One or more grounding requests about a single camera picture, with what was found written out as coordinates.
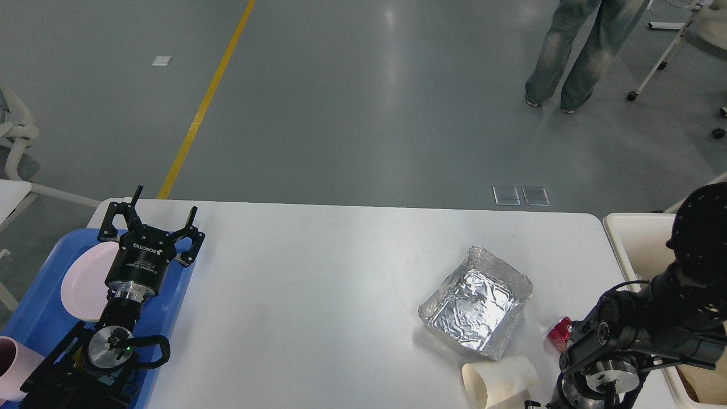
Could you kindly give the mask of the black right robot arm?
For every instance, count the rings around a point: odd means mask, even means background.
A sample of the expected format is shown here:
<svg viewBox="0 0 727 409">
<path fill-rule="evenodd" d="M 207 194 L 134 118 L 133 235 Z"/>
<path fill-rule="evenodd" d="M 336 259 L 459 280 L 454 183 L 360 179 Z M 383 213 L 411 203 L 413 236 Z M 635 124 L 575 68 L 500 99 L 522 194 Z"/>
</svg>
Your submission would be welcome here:
<svg viewBox="0 0 727 409">
<path fill-rule="evenodd" d="M 605 291 L 572 324 L 548 408 L 631 408 L 651 371 L 714 370 L 725 352 L 726 186 L 696 189 L 675 214 L 675 259 L 644 287 Z"/>
</svg>

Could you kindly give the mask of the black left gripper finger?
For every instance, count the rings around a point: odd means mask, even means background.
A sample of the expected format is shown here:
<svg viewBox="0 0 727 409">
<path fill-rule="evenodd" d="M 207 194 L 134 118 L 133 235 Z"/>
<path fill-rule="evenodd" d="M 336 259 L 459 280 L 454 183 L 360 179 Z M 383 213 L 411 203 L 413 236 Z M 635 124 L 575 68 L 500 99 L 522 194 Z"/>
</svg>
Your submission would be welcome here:
<svg viewBox="0 0 727 409">
<path fill-rule="evenodd" d="M 197 216 L 197 211 L 197 206 L 190 208 L 189 217 L 187 218 L 185 226 L 167 235 L 167 238 L 172 243 L 172 248 L 174 249 L 174 245 L 179 243 L 182 239 L 190 239 L 190 248 L 182 253 L 177 253 L 174 258 L 184 268 L 189 267 L 197 260 L 198 253 L 200 249 L 202 249 L 203 241 L 206 237 L 205 233 L 198 230 L 198 228 L 193 225 L 195 217 Z"/>
<path fill-rule="evenodd" d="M 99 227 L 97 236 L 99 243 L 109 243 L 110 241 L 119 243 L 120 241 L 124 241 L 122 236 L 129 236 L 130 240 L 135 241 L 148 240 L 147 228 L 136 210 L 136 206 L 143 189 L 143 185 L 138 185 L 135 193 L 132 195 L 132 199 L 129 202 L 110 202 L 107 206 L 106 213 L 102 218 L 101 227 Z M 127 233 L 124 233 L 123 235 L 120 235 L 119 230 L 114 225 L 114 219 L 117 216 L 121 216 L 124 219 L 127 228 Z"/>
</svg>

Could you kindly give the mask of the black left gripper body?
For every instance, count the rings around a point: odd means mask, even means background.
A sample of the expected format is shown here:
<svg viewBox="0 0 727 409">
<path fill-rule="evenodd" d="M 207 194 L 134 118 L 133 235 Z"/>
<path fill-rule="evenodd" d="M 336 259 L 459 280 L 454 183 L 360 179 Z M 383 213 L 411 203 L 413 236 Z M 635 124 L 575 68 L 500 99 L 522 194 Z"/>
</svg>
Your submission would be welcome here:
<svg viewBox="0 0 727 409">
<path fill-rule="evenodd" d="M 105 284 L 114 298 L 147 301 L 160 293 L 170 262 L 177 255 L 169 231 L 145 226 L 123 233 Z"/>
</svg>

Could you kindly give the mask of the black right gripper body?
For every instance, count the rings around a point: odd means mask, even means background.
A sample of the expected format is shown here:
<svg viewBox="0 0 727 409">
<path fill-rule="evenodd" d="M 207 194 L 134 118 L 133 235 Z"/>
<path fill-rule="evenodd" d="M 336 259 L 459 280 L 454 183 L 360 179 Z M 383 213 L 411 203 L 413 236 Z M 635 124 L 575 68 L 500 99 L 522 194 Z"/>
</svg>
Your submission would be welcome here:
<svg viewBox="0 0 727 409">
<path fill-rule="evenodd" d="M 547 408 L 605 408 L 605 394 L 569 378 L 558 378 Z"/>
</svg>

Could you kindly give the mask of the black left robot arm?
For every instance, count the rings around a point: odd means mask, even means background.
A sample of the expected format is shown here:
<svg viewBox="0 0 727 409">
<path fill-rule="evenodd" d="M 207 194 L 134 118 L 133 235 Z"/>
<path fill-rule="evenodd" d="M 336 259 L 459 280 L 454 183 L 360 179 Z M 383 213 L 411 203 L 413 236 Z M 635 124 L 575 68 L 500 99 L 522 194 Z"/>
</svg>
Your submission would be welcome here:
<svg viewBox="0 0 727 409">
<path fill-rule="evenodd" d="M 205 233 L 197 207 L 171 231 L 137 214 L 139 186 L 129 201 L 110 202 L 98 242 L 111 248 L 102 268 L 102 311 L 79 319 L 20 386 L 20 408 L 133 408 L 145 403 L 156 370 L 169 362 L 171 334 Z"/>
</svg>

